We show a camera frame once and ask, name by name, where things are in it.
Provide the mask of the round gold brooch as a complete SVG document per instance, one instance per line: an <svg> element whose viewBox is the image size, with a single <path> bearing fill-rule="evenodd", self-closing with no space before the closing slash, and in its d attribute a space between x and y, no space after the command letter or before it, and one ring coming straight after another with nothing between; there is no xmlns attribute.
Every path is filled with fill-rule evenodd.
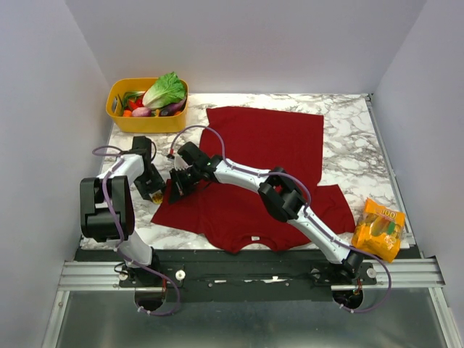
<svg viewBox="0 0 464 348"><path fill-rule="evenodd" d="M163 202L163 194L158 192L152 197L152 201L155 204L161 204Z"/></svg>

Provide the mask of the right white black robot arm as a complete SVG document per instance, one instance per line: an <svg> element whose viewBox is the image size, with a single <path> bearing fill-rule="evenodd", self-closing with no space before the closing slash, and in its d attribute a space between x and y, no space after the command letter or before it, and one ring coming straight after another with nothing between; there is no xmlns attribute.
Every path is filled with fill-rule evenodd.
<svg viewBox="0 0 464 348"><path fill-rule="evenodd" d="M293 226L326 257L328 278L340 283L353 282L360 275L363 254L340 239L310 208L309 190L283 168L263 170L231 161L224 154L209 157L192 142L177 152L170 149L167 158L174 164L170 171L170 202L193 192L200 181L228 184L259 195L268 214Z"/></svg>

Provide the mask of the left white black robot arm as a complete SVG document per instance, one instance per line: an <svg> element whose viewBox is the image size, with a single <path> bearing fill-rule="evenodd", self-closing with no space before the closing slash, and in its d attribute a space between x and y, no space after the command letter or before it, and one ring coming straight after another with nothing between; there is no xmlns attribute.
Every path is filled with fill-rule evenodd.
<svg viewBox="0 0 464 348"><path fill-rule="evenodd" d="M135 232L130 187L135 186L148 202L165 191L166 182L153 164L156 146L146 136L135 136L129 150L100 146L93 154L114 157L115 163L104 173L80 182L82 234L111 247L128 267L136 268L136 278L143 285L153 286L160 280L160 261Z"/></svg>

